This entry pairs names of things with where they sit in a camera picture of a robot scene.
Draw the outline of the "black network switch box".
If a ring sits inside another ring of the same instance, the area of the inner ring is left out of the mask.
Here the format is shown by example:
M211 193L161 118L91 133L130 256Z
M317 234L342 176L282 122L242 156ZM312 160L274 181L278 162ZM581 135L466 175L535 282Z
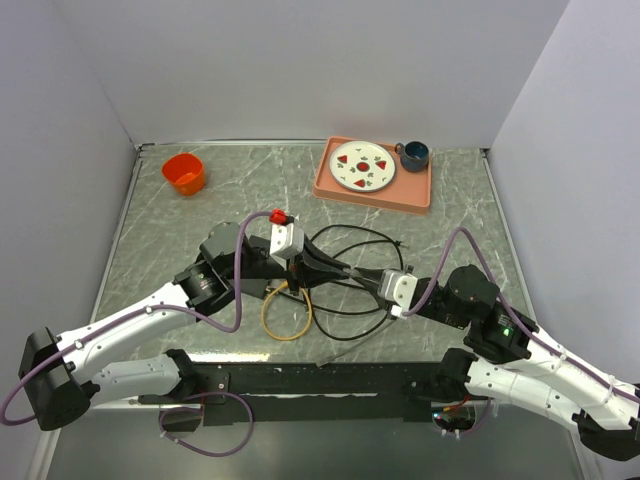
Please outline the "black network switch box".
M270 281L267 279L241 279L240 291L256 299L264 299L269 291Z

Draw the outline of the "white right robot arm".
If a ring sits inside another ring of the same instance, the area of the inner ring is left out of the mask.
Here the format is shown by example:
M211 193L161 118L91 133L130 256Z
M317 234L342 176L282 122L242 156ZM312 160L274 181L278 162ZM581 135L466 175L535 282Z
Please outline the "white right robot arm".
M616 461L639 455L639 388L572 355L533 320L509 312L499 288L474 265L456 268L444 285L401 270L354 268L350 276L386 301L395 316L407 308L465 331L433 372L410 387L431 401L492 398L544 416L578 435L591 451Z

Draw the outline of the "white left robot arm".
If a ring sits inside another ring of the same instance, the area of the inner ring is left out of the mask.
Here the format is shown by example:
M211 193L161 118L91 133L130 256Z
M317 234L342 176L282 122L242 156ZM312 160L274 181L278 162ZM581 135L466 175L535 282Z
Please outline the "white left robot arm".
M196 260L143 300L76 330L33 332L19 367L32 421L43 431L56 430L94 405L135 395L188 401L197 392L198 377L186 353L140 363L121 362L120 356L197 322L225 334L237 332L246 280L284 280L298 290L349 278L351 266L317 248L293 218L271 224L270 238L256 241L246 237L246 222L218 224Z

